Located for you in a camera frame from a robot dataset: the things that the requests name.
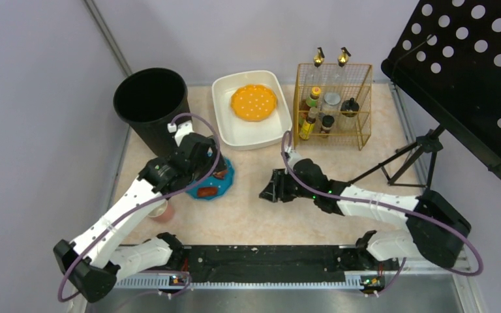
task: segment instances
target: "orange cookie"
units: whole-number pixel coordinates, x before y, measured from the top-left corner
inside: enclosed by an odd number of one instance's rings
[[[235,115],[248,122],[266,119],[275,110],[276,104],[275,93],[263,85],[246,85],[232,96]]]

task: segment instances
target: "perforated metal panel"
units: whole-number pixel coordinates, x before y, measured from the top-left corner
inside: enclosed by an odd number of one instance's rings
[[[382,70],[501,179],[501,1],[420,1]]]

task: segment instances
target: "sauce bottle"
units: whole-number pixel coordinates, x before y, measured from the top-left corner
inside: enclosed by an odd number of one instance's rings
[[[337,121],[337,126],[341,132],[354,132],[356,131],[356,121],[360,105],[354,98],[346,100],[341,106],[341,115]]]
[[[331,132],[331,128],[333,127],[333,124],[335,123],[335,118],[331,115],[326,115],[322,119],[322,128],[320,129],[320,134],[326,134],[323,135],[322,138],[327,138],[329,137],[327,134]]]
[[[310,94],[306,99],[303,99],[299,105],[299,126],[302,126],[304,120],[306,120],[306,116],[308,115],[308,111],[311,108],[315,108],[318,105],[318,99],[322,94],[322,89],[319,87],[312,87]]]
[[[299,137],[302,140],[310,139],[310,134],[314,130],[314,124],[316,124],[316,117],[318,116],[318,108],[313,107],[310,108],[308,115],[306,116],[306,120],[301,127],[301,131],[299,133]]]

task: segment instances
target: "black music stand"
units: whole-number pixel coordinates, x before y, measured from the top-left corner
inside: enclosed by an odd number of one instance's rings
[[[395,154],[388,158],[387,160],[377,164],[377,166],[371,168],[369,171],[366,171],[364,174],[356,177],[349,181],[349,183],[354,184],[360,179],[370,175],[376,170],[381,169],[383,174],[387,178],[387,184],[390,186],[404,186],[404,187],[421,187],[421,188],[431,188],[431,181],[433,180],[433,172],[435,170],[435,162],[437,159],[437,152],[442,150],[442,144],[439,141],[439,136],[443,133],[444,128],[442,126],[438,126],[435,130],[430,130],[425,136],[417,137],[415,142],[412,142],[409,145],[406,145],[400,149],[397,149]],[[385,165],[393,162],[397,158],[402,155],[405,155],[415,148],[416,151],[410,155],[409,158],[404,161],[401,168],[395,173],[395,175],[390,176],[387,170],[385,169]],[[405,173],[405,171],[414,164],[414,162],[419,159],[423,153],[431,153],[431,160],[429,161],[429,170],[427,172],[427,182],[425,184],[401,184],[396,181],[401,178],[401,176]]]
[[[448,130],[501,179],[501,1],[420,0],[381,69],[440,123],[423,139]],[[381,168],[396,185],[419,155],[430,152],[418,139],[352,182]],[[384,165],[415,147],[390,177]],[[439,148],[431,151],[427,187]]]

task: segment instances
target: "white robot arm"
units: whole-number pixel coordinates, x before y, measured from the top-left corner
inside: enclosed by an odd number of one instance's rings
[[[442,228],[420,218],[407,215],[414,211],[432,217],[463,234],[470,233],[471,225],[439,193],[426,190],[420,196],[394,196],[371,192],[350,183],[330,180],[309,158],[303,158],[291,147],[285,148],[288,166],[309,187],[326,194],[339,195],[339,200],[318,196],[303,188],[288,174],[287,169],[273,170],[268,186],[260,197],[272,202],[310,198],[322,211],[344,216],[362,216],[398,227],[394,231],[368,231],[358,239],[356,246],[365,249],[378,261],[391,258],[424,257],[432,263],[450,268],[454,266],[463,242]],[[387,203],[404,209],[389,209]]]
[[[165,265],[172,253],[183,246],[169,233],[159,234],[140,245],[121,247],[124,238],[151,212],[160,215],[166,209],[166,200],[153,201],[163,194],[170,194],[185,188],[200,179],[213,165],[217,153],[216,143],[192,131],[191,122],[170,128],[178,148],[167,158],[150,160],[120,200],[94,225],[72,241],[61,240],[53,251],[65,273],[73,261],[86,250],[105,230],[108,232],[74,268],[68,278],[80,293],[93,303],[102,299],[117,280],[148,269]],[[214,172],[226,169],[224,159]],[[122,215],[135,207],[120,223],[112,226]]]

